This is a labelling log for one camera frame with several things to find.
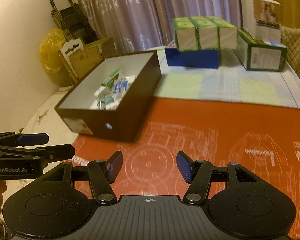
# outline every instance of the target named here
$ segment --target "purple curtain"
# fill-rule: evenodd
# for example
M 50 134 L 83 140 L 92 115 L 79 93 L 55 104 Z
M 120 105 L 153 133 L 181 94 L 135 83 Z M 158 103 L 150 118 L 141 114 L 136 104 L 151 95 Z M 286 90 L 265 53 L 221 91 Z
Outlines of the purple curtain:
M 119 52 L 168 44 L 174 17 L 217 15 L 241 26 L 240 0 L 78 0 L 98 37 Z

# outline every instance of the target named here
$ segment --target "orange mat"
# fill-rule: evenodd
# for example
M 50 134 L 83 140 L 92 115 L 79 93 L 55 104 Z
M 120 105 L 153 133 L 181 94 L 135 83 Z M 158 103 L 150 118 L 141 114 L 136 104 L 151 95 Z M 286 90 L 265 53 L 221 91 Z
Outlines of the orange mat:
M 180 150 L 193 160 L 204 159 L 215 166 L 239 162 L 294 201 L 297 217 L 290 237 L 300 238 L 300 110 L 156 98 L 136 143 L 79 136 L 74 147 L 75 165 L 108 159 L 116 150 L 122 151 L 123 166 L 111 185 L 117 197 L 183 197 L 188 184 L 176 167 Z M 76 186 L 90 196 L 87 183 Z M 223 186 L 214 182 L 210 197 Z

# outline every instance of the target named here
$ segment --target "yellow plastic bag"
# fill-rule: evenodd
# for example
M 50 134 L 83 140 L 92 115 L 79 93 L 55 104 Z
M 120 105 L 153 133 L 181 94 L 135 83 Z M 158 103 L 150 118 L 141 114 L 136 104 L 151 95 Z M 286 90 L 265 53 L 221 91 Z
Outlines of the yellow plastic bag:
M 47 74 L 58 73 L 63 67 L 58 51 L 66 42 L 63 31 L 57 28 L 50 31 L 42 40 L 39 47 L 39 60 Z

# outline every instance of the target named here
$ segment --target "metal bolt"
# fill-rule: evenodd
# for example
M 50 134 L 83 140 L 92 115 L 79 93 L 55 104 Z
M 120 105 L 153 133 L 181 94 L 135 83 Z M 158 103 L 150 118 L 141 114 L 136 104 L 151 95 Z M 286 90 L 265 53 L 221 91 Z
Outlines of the metal bolt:
M 199 201 L 201 199 L 201 196 L 196 193 L 191 193 L 186 196 L 186 199 L 191 202 L 195 202 L 195 201 Z
M 104 193 L 104 194 L 99 195 L 98 199 L 101 200 L 101 201 L 108 202 L 108 201 L 113 200 L 114 196 L 112 194 L 109 194 L 109 193 Z

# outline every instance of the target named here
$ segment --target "beige quilted fabric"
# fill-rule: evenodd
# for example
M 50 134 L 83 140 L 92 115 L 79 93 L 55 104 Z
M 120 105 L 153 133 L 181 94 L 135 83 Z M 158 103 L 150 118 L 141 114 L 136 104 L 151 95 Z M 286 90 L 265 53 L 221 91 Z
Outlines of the beige quilted fabric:
M 300 29 L 282 27 L 281 36 L 288 47 L 287 62 L 300 78 Z

